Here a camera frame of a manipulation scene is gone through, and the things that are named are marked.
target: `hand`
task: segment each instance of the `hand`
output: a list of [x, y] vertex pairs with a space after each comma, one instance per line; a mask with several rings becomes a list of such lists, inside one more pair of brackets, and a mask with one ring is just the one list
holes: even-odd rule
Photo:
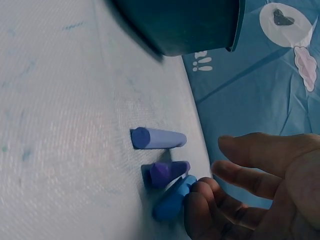
[[320, 136], [253, 133], [218, 143], [231, 162], [216, 161], [212, 173], [272, 206], [249, 207], [202, 178], [184, 205], [192, 240], [320, 240]]

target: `white circle print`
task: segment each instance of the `white circle print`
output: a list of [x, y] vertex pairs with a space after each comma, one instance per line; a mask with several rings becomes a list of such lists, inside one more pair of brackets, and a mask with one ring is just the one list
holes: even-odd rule
[[264, 34], [275, 44], [285, 47], [308, 47], [313, 27], [300, 11], [282, 3], [269, 3], [260, 12]]

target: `blue tablecloth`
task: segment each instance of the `blue tablecloth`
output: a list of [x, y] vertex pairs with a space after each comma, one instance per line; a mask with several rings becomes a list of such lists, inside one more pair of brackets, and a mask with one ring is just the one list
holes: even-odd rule
[[[183, 57], [210, 161], [224, 159], [220, 135], [320, 134], [320, 1], [248, 0], [235, 52]], [[233, 197], [269, 207], [219, 181]]]

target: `table surface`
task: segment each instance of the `table surface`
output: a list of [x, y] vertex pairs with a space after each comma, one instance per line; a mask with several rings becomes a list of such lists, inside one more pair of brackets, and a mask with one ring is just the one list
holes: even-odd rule
[[[158, 223], [141, 165], [210, 164], [181, 57], [152, 53], [110, 2], [0, 2], [0, 237], [182, 240]], [[183, 132], [184, 147], [134, 150], [130, 129]]]

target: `cloud print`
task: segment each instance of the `cloud print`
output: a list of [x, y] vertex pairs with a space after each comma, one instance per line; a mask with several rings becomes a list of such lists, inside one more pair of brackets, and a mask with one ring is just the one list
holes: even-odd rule
[[315, 82], [317, 80], [317, 61], [305, 47], [296, 46], [294, 54], [294, 63], [298, 68], [300, 76], [303, 78], [305, 88], [309, 92], [312, 92], [315, 89]]

